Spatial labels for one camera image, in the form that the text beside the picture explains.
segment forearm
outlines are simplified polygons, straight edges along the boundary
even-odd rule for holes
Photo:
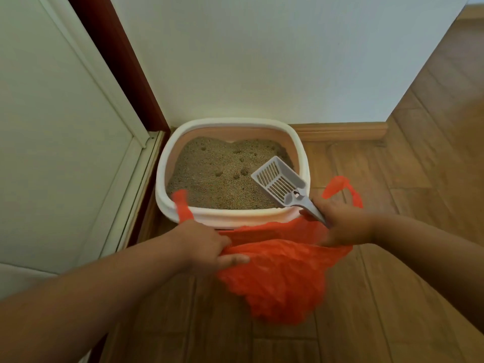
[[[79,360],[123,311],[186,265],[169,234],[0,302],[0,361]]]
[[[484,248],[407,217],[382,216],[376,224],[375,243],[484,332]]]

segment litter box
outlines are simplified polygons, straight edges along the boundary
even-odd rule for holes
[[[260,118],[204,118],[187,122],[177,128],[161,153],[156,172],[155,197],[161,212],[178,223],[175,203],[166,194],[166,185],[173,174],[176,160],[185,144],[200,136],[227,142],[247,139],[269,139],[281,144],[294,164],[294,170],[310,187],[309,164],[298,134],[289,125]],[[267,222],[289,222],[299,216],[299,207],[255,210],[226,210],[190,207],[196,221],[216,229],[235,229],[243,225]]]

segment scoop handle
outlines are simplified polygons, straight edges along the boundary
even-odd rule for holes
[[[313,204],[313,202],[309,199],[309,197],[307,197],[307,196],[303,197],[302,199],[300,199],[298,201],[297,204],[294,204],[294,205],[302,207],[307,212],[309,212],[312,216],[314,216],[316,219],[318,219],[321,223],[323,223],[326,228],[329,228],[328,222],[326,221],[325,216],[323,214],[321,214],[321,212]]]

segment bag handle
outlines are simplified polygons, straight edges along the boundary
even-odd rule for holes
[[[345,188],[347,188],[351,193],[351,196],[353,198],[353,206],[363,207],[363,202],[361,201],[360,194],[353,189],[353,186],[350,185],[348,178],[346,178],[345,176],[333,177],[330,183],[328,183],[328,185],[324,189],[322,197],[328,199],[331,196],[336,195],[338,192],[344,190]],[[178,190],[171,195],[171,199],[177,207],[179,223],[183,223],[185,220],[194,219],[193,214],[187,205],[186,196],[187,191],[185,189]]]

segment floor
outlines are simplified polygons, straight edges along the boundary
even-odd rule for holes
[[[484,245],[484,21],[456,22],[390,116],[381,141],[305,143],[313,191],[347,176],[368,209],[400,213]],[[348,194],[339,196],[348,201]],[[142,239],[173,225],[154,202]],[[213,277],[177,276],[108,338],[129,362],[462,362],[484,336],[376,246],[327,273],[323,305],[299,326],[252,320]]]

